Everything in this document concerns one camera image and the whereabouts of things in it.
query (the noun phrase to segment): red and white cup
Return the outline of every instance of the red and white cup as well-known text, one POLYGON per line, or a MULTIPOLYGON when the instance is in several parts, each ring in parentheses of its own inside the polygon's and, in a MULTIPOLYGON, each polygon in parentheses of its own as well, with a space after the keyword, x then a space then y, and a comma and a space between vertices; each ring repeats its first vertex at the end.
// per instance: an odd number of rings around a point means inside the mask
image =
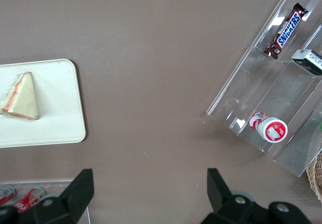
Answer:
POLYGON ((269 117, 264 112, 254 113, 250 118, 250 126, 271 143, 281 142, 287 135, 286 123, 276 117, 269 117))

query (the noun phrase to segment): red can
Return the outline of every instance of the red can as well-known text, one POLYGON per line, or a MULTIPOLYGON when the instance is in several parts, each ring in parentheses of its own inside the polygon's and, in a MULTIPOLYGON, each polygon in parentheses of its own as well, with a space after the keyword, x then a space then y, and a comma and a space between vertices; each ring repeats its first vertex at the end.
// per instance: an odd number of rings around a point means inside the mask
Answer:
POLYGON ((6 204, 16 195, 16 190, 11 185, 0 185, 0 206, 6 204))
POLYGON ((29 210, 46 194, 45 190, 40 187, 32 188, 23 198, 18 200, 14 206, 17 208, 18 213, 29 210))

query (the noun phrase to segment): white tray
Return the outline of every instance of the white tray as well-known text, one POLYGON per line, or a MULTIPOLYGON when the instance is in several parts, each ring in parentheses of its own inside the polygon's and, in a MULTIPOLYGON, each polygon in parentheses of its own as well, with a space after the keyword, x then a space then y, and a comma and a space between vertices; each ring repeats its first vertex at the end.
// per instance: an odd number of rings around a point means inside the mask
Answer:
POLYGON ((39 120, 0 118, 0 147, 80 142, 86 130, 74 64, 67 59, 0 65, 0 95, 15 75, 33 75, 39 120))

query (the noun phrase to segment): brown table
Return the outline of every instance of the brown table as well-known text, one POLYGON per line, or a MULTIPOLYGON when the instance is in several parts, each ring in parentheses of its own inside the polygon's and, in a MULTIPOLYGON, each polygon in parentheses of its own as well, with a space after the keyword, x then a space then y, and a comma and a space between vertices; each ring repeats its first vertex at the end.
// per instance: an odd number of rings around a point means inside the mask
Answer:
POLYGON ((87 128, 81 143, 0 149, 2 180, 93 168, 93 223, 195 224, 217 167, 263 207, 289 201, 322 223, 305 175, 205 116, 278 1, 0 0, 0 63, 75 62, 87 128))

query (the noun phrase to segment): snickers bar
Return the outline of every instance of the snickers bar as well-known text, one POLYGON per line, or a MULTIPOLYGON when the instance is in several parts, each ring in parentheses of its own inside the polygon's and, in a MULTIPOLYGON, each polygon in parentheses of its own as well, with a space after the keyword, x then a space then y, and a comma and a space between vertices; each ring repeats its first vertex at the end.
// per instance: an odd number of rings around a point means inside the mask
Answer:
POLYGON ((306 13, 307 10, 303 8, 299 3, 295 4, 292 12, 285 19, 276 36, 274 37, 273 42, 270 46, 267 47, 264 53, 268 54, 274 59, 277 59, 287 40, 291 37, 295 28, 306 13))

